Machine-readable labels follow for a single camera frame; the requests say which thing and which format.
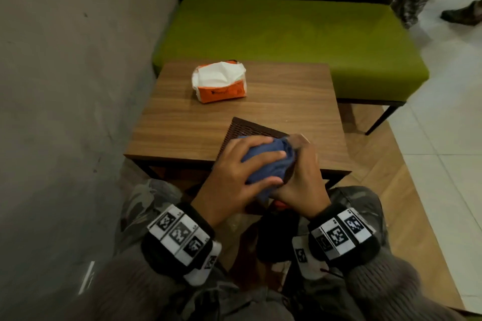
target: left hand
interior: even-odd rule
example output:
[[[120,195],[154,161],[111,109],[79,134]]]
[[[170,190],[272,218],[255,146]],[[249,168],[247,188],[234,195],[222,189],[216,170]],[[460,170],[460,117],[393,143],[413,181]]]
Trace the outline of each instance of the left hand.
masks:
[[[251,147],[273,142],[273,137],[249,136],[231,140],[214,165],[191,205],[215,227],[229,216],[240,212],[254,197],[271,186],[283,184],[279,177],[268,177],[257,183],[246,184],[248,177],[261,167],[284,159],[284,151],[269,151],[241,162]]]

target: orange tissue package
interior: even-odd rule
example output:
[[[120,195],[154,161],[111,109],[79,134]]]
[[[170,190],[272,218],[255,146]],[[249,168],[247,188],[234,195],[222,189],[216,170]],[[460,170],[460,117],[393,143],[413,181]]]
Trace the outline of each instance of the orange tissue package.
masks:
[[[192,73],[192,88],[200,102],[242,98],[246,96],[246,69],[231,60],[198,66]]]

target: green cushion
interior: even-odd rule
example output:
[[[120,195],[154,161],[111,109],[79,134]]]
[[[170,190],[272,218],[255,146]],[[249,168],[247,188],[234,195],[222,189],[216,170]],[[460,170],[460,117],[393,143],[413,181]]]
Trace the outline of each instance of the green cushion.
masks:
[[[379,4],[184,0],[153,63],[159,72],[189,58],[328,63],[337,98],[406,101],[429,78],[408,32]]]

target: right hand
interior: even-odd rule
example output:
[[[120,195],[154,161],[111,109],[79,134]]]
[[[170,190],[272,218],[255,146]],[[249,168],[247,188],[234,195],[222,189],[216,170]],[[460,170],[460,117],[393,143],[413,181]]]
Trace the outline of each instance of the right hand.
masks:
[[[308,143],[299,148],[295,165],[292,177],[288,183],[274,191],[273,198],[312,219],[331,204],[315,146]]]

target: blue cloth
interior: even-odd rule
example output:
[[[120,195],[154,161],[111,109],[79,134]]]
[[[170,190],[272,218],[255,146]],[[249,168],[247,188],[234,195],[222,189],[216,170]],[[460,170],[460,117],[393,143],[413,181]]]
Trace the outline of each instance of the blue cloth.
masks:
[[[263,166],[261,169],[255,171],[250,175],[246,184],[256,183],[264,178],[268,177],[280,177],[284,179],[284,174],[286,169],[290,167],[295,159],[295,153],[290,143],[284,138],[275,138],[270,144],[259,145],[256,147],[251,147],[246,155],[244,155],[241,160],[244,163],[246,160],[251,159],[253,156],[261,154],[267,151],[284,151],[286,152],[286,158],[282,160],[275,161],[274,163]],[[258,200],[261,202],[268,201],[269,195],[276,188],[266,188],[261,193],[257,195]]]

